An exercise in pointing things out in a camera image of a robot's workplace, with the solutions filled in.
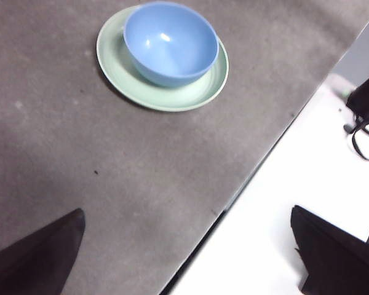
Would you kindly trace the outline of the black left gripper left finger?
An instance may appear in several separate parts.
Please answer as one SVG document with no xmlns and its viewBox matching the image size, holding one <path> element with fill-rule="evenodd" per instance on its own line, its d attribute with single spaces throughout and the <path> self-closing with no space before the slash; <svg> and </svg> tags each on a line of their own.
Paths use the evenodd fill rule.
<svg viewBox="0 0 369 295">
<path fill-rule="evenodd" d="M 61 294 L 85 231 L 77 208 L 0 251 L 0 294 Z"/>
</svg>

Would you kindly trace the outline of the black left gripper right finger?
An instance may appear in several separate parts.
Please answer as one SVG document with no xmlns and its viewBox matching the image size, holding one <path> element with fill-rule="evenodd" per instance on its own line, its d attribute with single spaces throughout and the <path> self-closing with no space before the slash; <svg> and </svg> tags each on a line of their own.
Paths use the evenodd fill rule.
<svg viewBox="0 0 369 295">
<path fill-rule="evenodd" d="M 290 225 L 307 270 L 303 294 L 369 294 L 366 242 L 296 205 Z"/>
</svg>

